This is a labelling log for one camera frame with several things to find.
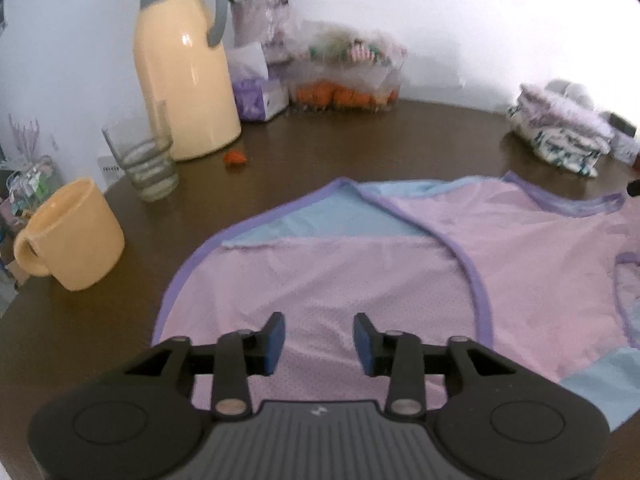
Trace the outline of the pink blue purple garment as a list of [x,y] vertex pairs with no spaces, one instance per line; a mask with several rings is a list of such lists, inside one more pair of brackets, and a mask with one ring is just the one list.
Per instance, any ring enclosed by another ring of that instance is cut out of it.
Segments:
[[383,399],[352,341],[363,312],[428,344],[470,337],[618,427],[639,408],[639,202],[568,200],[516,174],[338,179],[206,240],[172,279],[153,337],[210,344],[276,311],[285,347],[255,400]]

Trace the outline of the small orange peel piece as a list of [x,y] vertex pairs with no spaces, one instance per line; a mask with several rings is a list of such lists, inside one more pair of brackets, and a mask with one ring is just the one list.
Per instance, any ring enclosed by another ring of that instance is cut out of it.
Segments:
[[244,167],[247,165],[247,157],[241,151],[237,150],[225,152],[222,161],[227,168]]

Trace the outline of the clear drinking glass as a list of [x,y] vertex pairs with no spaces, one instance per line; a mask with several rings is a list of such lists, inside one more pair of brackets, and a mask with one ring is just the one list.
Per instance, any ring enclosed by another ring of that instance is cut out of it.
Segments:
[[179,177],[164,101],[155,102],[150,112],[144,104],[116,108],[102,134],[142,200],[152,203],[174,192]]

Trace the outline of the lavender sprigs in pot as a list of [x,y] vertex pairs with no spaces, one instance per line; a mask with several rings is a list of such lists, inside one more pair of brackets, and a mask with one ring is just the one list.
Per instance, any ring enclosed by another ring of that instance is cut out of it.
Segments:
[[28,125],[8,116],[17,156],[1,161],[1,218],[6,229],[16,235],[63,184],[58,165],[39,148],[40,125]]

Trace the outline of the wrapped flower vase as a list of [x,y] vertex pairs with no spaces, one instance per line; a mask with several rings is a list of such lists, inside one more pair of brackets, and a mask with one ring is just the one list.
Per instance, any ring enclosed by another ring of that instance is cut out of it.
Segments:
[[294,21],[288,0],[241,0],[231,5],[234,46],[259,44],[268,65],[288,62]]

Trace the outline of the folded floral clothes stack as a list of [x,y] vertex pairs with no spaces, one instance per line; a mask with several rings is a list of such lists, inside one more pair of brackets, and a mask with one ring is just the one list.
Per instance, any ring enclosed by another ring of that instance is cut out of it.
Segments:
[[538,158],[585,178],[597,177],[597,163],[614,139],[585,89],[561,79],[543,87],[522,84],[506,120]]

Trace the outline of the small black box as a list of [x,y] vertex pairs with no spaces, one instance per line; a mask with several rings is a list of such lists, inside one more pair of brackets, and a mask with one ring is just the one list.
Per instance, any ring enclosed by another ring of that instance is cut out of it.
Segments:
[[636,135],[637,127],[623,117],[620,117],[620,115],[611,112],[608,114],[608,123],[612,128],[620,133],[626,134],[626,136],[633,138]]

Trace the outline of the plastic bag of oranges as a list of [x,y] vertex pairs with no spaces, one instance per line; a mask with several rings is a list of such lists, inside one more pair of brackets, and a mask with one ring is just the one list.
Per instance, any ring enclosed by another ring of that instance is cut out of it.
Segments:
[[378,112],[398,100],[407,50],[385,32],[304,21],[283,81],[303,110]]

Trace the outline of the yellow ceramic mug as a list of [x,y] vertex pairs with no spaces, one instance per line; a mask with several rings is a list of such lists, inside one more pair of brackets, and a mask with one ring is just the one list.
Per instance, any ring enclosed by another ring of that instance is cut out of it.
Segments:
[[90,178],[59,188],[14,242],[14,257],[32,276],[52,276],[70,292],[101,281],[118,263],[124,232]]

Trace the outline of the purple tissue box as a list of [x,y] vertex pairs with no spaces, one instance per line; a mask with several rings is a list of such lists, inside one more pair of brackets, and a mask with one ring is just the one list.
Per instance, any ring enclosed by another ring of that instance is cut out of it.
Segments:
[[288,108],[288,89],[278,78],[269,76],[259,42],[230,50],[228,67],[235,106],[242,122],[270,122]]

